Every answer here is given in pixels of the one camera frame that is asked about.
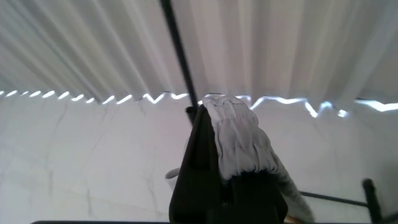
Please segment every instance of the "gray fabric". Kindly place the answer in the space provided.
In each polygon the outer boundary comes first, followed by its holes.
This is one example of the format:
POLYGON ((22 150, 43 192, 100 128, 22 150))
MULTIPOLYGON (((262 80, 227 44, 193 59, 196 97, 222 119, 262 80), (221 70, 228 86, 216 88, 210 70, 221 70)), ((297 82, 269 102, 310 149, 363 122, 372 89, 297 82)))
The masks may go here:
POLYGON ((289 173, 271 147, 257 116, 234 96, 205 97, 215 132, 218 166, 224 180, 242 172, 266 170, 277 179, 277 186, 289 207, 288 215, 313 222, 313 215, 289 173))

